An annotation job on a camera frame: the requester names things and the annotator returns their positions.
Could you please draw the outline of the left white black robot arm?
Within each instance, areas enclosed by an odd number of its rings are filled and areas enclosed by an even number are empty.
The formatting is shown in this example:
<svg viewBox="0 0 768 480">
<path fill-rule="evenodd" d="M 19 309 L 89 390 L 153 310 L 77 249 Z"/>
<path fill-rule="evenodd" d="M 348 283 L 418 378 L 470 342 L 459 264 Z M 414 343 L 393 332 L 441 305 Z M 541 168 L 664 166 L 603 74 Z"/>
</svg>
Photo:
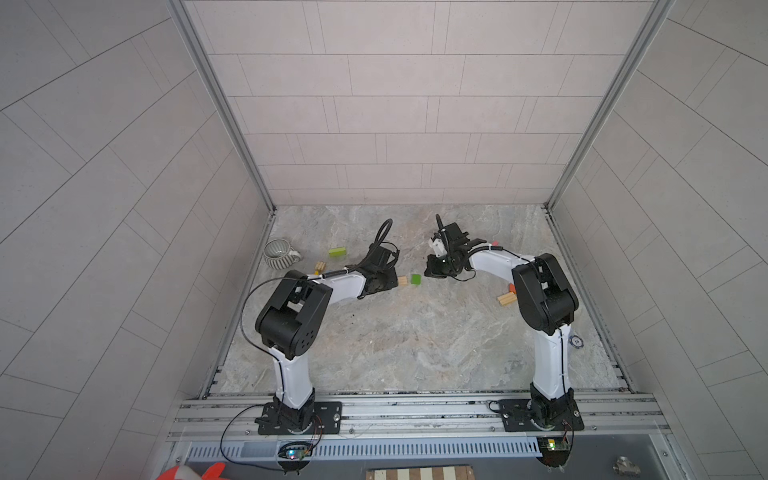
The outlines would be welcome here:
<svg viewBox="0 0 768 480">
<path fill-rule="evenodd" d="M 306 353 L 319 334 L 328 306 L 397 287 L 399 255 L 397 246 L 388 241 L 373 243 L 356 265 L 314 276 L 291 270 L 280 279 L 255 322 L 277 375 L 277 391 L 265 408 L 275 424 L 293 432 L 310 427 L 315 389 Z"/>
</svg>

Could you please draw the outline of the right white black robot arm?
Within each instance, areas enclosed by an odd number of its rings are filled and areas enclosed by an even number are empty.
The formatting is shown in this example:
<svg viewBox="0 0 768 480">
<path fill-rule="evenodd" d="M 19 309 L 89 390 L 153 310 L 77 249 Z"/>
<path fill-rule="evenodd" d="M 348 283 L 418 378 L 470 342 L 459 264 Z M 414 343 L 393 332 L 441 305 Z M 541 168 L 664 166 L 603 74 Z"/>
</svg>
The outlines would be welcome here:
<svg viewBox="0 0 768 480">
<path fill-rule="evenodd" d="M 556 257 L 525 257 L 471 239 L 457 223 L 445 225 L 440 217 L 436 222 L 425 275 L 457 279 L 463 271 L 482 271 L 512 284 L 522 318 L 535 331 L 535 370 L 525 413 L 540 430 L 582 430 L 568 369 L 568 340 L 579 300 Z"/>
</svg>

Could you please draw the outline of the lime green long block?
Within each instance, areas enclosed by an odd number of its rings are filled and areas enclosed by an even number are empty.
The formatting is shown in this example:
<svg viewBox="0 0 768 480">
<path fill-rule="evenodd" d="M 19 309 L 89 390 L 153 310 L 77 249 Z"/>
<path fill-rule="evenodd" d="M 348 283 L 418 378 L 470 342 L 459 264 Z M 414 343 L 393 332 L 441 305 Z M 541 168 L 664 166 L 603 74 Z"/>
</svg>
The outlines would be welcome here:
<svg viewBox="0 0 768 480">
<path fill-rule="evenodd" d="M 330 258 L 344 257 L 346 254 L 347 254 L 347 249 L 345 247 L 336 247 L 328 251 L 328 256 Z"/>
</svg>

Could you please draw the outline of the natural long wood block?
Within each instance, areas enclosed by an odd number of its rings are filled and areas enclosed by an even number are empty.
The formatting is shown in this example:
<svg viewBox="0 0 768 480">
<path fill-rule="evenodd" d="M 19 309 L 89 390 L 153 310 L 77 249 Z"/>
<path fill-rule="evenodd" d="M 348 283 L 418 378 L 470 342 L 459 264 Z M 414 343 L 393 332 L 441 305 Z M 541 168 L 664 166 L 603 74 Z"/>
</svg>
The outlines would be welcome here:
<svg viewBox="0 0 768 480">
<path fill-rule="evenodd" d="M 517 295 L 514 292 L 501 295 L 497 298 L 501 306 L 510 305 L 517 301 Z"/>
</svg>

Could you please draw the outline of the grey ribbed ceramic mug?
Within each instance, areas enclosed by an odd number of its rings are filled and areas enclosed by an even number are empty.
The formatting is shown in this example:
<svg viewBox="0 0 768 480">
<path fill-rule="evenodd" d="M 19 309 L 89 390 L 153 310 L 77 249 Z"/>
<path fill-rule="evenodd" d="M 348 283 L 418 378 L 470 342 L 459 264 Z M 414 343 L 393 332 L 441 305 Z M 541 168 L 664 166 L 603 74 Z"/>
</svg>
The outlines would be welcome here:
<svg viewBox="0 0 768 480">
<path fill-rule="evenodd" d="M 269 240 L 264 247 L 263 258 L 273 270 L 287 270 L 303 259 L 301 253 L 284 238 Z"/>
</svg>

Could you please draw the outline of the left green circuit board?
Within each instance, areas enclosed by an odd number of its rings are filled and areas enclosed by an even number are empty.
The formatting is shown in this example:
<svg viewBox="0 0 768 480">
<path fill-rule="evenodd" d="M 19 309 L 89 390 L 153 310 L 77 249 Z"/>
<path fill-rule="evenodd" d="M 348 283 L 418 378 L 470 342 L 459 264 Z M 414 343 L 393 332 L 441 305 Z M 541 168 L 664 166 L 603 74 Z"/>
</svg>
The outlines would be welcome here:
<svg viewBox="0 0 768 480">
<path fill-rule="evenodd" d="M 305 462 L 312 455 L 313 444 L 307 441 L 295 441 L 281 445 L 277 452 L 279 464 L 287 462 Z"/>
</svg>

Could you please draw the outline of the green circuit board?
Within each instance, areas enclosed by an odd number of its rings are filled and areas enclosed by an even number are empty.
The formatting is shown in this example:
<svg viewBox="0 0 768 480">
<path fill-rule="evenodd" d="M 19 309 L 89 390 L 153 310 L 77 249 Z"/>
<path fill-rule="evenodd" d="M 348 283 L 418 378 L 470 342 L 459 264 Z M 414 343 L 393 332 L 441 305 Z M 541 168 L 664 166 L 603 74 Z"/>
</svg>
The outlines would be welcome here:
<svg viewBox="0 0 768 480">
<path fill-rule="evenodd" d="M 571 453 L 571 445 L 564 437 L 538 437 L 537 443 L 541 456 L 540 463 L 547 467 L 559 468 L 567 464 Z"/>
<path fill-rule="evenodd" d="M 281 445 L 277 452 L 279 464 L 287 462 L 305 462 L 312 455 L 313 444 L 307 441 L 295 441 Z"/>
</svg>

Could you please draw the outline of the striped wood board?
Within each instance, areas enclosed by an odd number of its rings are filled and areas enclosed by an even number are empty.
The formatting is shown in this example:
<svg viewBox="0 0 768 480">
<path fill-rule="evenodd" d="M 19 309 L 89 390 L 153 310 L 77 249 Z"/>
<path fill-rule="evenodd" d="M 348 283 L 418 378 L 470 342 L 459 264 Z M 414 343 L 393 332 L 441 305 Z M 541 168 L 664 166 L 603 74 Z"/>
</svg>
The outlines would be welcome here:
<svg viewBox="0 0 768 480">
<path fill-rule="evenodd" d="M 366 480 L 475 480 L 470 465 L 369 470 Z"/>
</svg>

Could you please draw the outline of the right green circuit board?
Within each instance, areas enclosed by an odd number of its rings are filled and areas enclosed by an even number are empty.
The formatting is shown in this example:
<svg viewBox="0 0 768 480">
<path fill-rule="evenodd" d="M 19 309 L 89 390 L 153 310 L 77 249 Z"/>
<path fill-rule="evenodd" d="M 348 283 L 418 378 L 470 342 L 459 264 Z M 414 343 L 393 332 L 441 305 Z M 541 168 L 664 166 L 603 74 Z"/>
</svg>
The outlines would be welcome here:
<svg viewBox="0 0 768 480">
<path fill-rule="evenodd" d="M 541 456 L 540 463 L 547 467 L 559 468 L 567 464 L 571 453 L 571 445 L 564 437 L 538 437 L 537 443 Z"/>
</svg>

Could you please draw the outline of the small metal clamp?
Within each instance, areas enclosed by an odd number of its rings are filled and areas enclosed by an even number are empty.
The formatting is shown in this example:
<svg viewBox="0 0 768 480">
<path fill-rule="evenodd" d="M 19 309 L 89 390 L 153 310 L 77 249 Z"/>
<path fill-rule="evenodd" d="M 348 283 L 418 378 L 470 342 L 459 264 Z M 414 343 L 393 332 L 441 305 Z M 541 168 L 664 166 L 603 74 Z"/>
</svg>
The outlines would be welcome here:
<svg viewBox="0 0 768 480">
<path fill-rule="evenodd" d="M 619 476 L 637 478 L 639 478 L 642 473 L 641 468 L 626 456 L 619 456 L 616 459 L 613 465 L 613 471 Z"/>
</svg>

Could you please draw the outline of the red white object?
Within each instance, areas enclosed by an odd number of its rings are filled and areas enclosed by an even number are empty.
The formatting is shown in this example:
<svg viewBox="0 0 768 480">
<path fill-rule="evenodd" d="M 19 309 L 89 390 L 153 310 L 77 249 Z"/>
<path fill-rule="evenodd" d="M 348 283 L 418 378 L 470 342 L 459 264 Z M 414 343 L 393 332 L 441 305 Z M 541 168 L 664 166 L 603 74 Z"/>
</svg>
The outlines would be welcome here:
<svg viewBox="0 0 768 480">
<path fill-rule="evenodd" d="M 177 465 L 161 473 L 156 480 L 226 480 L 223 477 L 227 464 L 215 463 L 202 474 L 198 474 L 187 465 Z"/>
</svg>

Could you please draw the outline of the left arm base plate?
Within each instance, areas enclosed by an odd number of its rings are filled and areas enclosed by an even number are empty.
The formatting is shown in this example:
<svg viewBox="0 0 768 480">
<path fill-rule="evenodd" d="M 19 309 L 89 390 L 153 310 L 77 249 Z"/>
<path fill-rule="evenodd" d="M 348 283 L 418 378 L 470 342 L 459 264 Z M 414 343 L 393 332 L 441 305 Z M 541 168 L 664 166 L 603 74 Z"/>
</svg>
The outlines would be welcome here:
<svg viewBox="0 0 768 480">
<path fill-rule="evenodd" d="M 255 422 L 260 435 L 338 434 L 341 416 L 341 402 L 309 399 L 301 408 L 293 409 L 274 398 Z"/>
</svg>

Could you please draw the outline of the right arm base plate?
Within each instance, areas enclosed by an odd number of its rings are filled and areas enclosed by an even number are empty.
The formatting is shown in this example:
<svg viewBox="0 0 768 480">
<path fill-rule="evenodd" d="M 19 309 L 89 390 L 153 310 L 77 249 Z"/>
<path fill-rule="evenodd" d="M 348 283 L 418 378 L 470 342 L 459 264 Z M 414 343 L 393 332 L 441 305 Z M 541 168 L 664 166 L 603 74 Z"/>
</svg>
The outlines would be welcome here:
<svg viewBox="0 0 768 480">
<path fill-rule="evenodd" d="M 527 399 L 502 399 L 497 402 L 498 411 L 506 432 L 565 432 L 585 429 L 581 414 L 575 404 L 566 406 L 562 413 L 550 420 L 536 420 L 528 408 Z"/>
</svg>

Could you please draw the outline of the aluminium mounting rail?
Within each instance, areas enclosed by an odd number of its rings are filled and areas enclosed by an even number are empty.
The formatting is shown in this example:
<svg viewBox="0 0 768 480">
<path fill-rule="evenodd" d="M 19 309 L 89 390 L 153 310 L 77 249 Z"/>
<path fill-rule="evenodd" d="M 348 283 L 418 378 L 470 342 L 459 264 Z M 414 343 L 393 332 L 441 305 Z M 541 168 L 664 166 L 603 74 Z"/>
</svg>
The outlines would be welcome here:
<svg viewBox="0 0 768 480">
<path fill-rule="evenodd" d="M 502 399 L 527 399 L 506 393 L 321 395 L 318 402 L 341 402 L 338 434 L 311 433 L 323 439 L 540 436 L 543 432 L 506 432 L 496 410 Z M 182 403 L 169 438 L 186 441 L 262 439 L 255 419 L 263 396 L 213 396 Z M 570 435 L 667 434 L 670 425 L 651 394 L 586 391 L 576 395 L 585 429 Z"/>
</svg>

